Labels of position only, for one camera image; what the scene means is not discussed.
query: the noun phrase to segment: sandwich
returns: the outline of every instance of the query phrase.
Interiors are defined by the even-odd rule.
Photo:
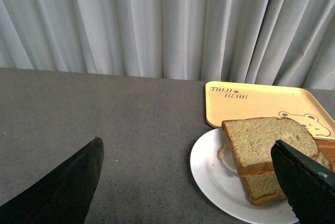
[[[271,159],[271,147],[278,139],[326,168],[333,169],[309,131],[292,119],[269,117],[225,120],[222,122],[222,128],[228,140],[228,147],[222,146],[218,154],[224,160],[224,148],[231,149],[236,170],[253,205],[263,205],[286,198],[279,186]]]

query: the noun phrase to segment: bear illustration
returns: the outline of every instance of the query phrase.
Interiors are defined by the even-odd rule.
[[[305,127],[313,136],[330,136],[330,131],[324,127],[320,122],[319,118],[312,114],[294,115],[286,111],[279,112],[279,116],[286,117],[297,121],[303,127]]]

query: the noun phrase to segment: curtain fold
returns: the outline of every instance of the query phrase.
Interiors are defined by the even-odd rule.
[[[0,67],[335,89],[335,0],[0,0]]]

